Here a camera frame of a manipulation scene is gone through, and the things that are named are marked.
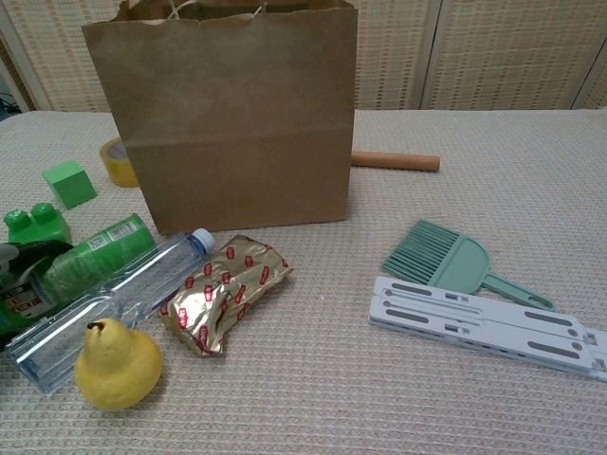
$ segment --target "white folding rack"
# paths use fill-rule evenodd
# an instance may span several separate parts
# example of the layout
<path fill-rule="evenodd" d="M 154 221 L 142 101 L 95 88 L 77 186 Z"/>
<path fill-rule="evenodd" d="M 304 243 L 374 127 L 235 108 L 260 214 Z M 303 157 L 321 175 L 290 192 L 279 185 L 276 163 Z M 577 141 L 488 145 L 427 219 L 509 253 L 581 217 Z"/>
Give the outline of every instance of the white folding rack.
<path fill-rule="evenodd" d="M 377 277 L 369 322 L 607 382 L 607 332 L 571 316 Z"/>

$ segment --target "yellow pear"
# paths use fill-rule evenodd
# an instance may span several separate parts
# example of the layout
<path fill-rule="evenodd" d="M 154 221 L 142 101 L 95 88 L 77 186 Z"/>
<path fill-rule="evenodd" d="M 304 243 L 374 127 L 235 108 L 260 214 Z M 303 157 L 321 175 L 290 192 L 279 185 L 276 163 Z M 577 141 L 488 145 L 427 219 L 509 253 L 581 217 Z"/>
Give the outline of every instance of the yellow pear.
<path fill-rule="evenodd" d="M 152 391 L 161 370 L 162 354 L 143 332 L 109 318 L 86 325 L 74 378 L 95 408 L 124 410 L 134 406 Z"/>

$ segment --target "white bottle cap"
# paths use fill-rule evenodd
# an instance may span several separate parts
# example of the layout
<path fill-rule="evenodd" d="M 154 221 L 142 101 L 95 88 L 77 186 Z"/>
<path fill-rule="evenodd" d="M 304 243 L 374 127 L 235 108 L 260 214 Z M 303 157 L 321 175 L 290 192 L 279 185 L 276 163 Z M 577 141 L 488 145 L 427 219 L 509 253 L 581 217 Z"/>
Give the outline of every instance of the white bottle cap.
<path fill-rule="evenodd" d="M 215 248 L 215 239 L 210 232 L 200 227 L 192 233 L 192 236 L 202 244 L 207 254 L 211 254 L 212 249 Z"/>

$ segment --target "brush handle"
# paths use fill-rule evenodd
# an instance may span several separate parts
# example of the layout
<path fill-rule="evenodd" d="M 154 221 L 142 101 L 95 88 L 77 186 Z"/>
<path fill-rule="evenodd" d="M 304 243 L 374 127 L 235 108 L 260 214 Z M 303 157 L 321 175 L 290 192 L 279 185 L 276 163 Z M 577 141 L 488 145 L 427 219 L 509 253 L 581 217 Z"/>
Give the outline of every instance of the brush handle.
<path fill-rule="evenodd" d="M 507 297 L 524 306 L 531 306 L 540 310 L 556 311 L 557 305 L 548 297 L 526 289 L 515 282 L 509 282 L 493 273 L 487 273 L 483 280 L 483 287 Z"/>
<path fill-rule="evenodd" d="M 384 152 L 352 151 L 352 166 L 366 168 L 406 169 L 410 171 L 438 171 L 440 156 L 387 154 Z"/>

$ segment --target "brown paper bag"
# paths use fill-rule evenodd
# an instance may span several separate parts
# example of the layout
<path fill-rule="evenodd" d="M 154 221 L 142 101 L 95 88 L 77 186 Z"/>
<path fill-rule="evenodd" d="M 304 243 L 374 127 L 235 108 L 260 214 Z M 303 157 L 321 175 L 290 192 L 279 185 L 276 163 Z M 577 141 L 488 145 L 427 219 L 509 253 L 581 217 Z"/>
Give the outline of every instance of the brown paper bag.
<path fill-rule="evenodd" d="M 345 218 L 357 11 L 172 3 L 122 2 L 114 20 L 83 27 L 158 230 Z"/>

